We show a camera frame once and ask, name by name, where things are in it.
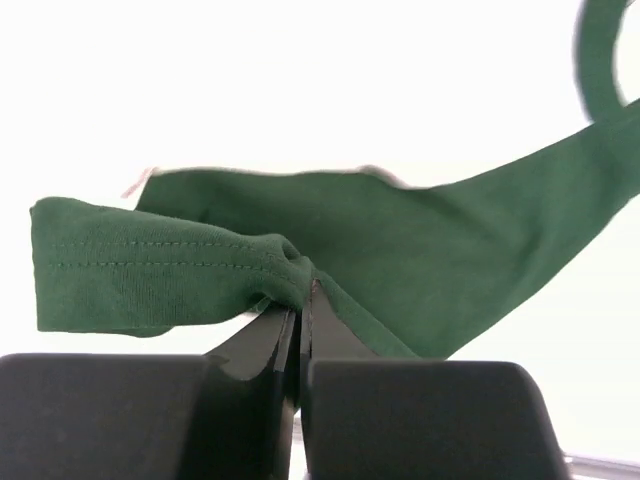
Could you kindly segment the white and green raglan t-shirt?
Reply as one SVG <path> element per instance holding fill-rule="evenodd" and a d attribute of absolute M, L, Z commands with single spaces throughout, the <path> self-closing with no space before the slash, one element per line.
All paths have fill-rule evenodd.
<path fill-rule="evenodd" d="M 154 337 L 317 289 L 374 352 L 446 358 L 544 287 L 639 192 L 639 106 L 613 50 L 626 5 L 584 3 L 575 69 L 586 129 L 451 184 L 370 172 L 161 173 L 132 210 L 31 208 L 37 326 Z"/>

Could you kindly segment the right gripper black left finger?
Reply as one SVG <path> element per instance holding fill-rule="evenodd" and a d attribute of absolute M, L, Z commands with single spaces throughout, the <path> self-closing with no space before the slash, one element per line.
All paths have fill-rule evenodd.
<path fill-rule="evenodd" d="M 1 360 L 5 479 L 284 479 L 298 319 L 271 307 L 202 355 Z"/>

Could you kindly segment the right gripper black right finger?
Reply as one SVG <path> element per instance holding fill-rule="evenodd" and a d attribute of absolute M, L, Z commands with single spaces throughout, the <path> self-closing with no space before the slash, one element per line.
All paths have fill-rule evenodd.
<path fill-rule="evenodd" d="M 319 282 L 302 311 L 301 405 L 313 479 L 565 479 L 542 394 L 521 366 L 377 356 Z"/>

